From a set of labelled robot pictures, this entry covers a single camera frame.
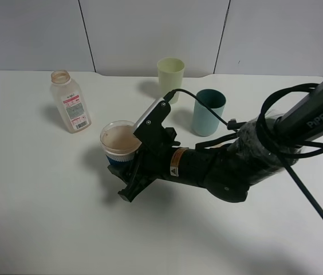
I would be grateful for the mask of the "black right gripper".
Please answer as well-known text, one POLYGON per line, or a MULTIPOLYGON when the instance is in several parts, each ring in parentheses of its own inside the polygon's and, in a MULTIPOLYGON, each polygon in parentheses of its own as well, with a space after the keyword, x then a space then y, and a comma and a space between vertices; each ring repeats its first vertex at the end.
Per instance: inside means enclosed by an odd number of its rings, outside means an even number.
POLYGON ((130 164, 109 165, 112 175, 127 186, 118 192, 121 199, 132 202, 143 190, 157 179, 181 184, 190 184, 190 169, 187 162, 173 163, 177 156, 188 156, 185 148, 175 140, 174 128, 161 125, 141 125, 133 133, 141 145, 130 164))

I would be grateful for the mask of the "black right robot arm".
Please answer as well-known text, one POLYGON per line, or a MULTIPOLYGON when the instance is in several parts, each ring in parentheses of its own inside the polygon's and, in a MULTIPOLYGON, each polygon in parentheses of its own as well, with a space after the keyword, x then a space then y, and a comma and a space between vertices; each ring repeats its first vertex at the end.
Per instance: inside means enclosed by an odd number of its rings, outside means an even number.
POLYGON ((226 202, 243 202, 252 185, 298 159, 323 153, 323 144, 317 142, 323 135, 323 82, 273 93, 256 119, 230 120, 226 127, 231 134, 193 149, 182 148, 174 128, 162 125, 173 96, 168 92, 156 100, 137 121, 133 134, 141 146, 133 159, 108 166, 125 183, 119 192, 125 201, 162 179, 204 188, 226 202))

